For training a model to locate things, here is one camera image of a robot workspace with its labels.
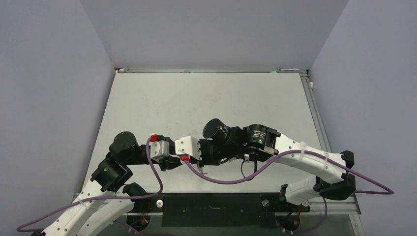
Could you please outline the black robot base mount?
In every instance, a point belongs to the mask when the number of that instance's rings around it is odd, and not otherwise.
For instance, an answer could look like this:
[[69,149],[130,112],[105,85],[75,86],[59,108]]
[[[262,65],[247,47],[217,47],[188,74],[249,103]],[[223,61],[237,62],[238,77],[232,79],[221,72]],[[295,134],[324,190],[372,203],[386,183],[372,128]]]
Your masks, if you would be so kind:
[[161,218],[163,227],[240,227],[279,224],[300,225],[300,214],[308,205],[294,205],[278,193],[163,193],[135,202],[127,223],[145,229]]

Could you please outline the steel oval key holder plate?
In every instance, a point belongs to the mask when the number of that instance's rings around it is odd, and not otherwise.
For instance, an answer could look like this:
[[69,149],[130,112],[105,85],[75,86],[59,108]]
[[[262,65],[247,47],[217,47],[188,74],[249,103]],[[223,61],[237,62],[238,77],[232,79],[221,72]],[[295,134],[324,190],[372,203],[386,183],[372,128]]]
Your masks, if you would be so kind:
[[193,167],[202,175],[206,175],[202,167],[199,167],[197,164],[193,164]]

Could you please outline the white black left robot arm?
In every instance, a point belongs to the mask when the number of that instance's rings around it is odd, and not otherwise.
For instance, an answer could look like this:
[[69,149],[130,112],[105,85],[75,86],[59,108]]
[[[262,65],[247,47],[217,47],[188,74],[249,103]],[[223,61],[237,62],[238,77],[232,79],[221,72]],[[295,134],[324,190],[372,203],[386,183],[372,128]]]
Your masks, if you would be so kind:
[[[160,195],[163,182],[155,164],[167,170],[181,165],[172,162],[175,143],[162,135],[151,135],[139,145],[133,133],[117,134],[109,152],[73,203],[56,210],[61,215],[43,230],[34,230],[34,236],[79,236],[82,232],[98,233],[121,214],[141,211],[147,199]],[[127,183],[133,176],[130,165],[148,164],[154,173],[159,189],[148,193],[137,183]]]

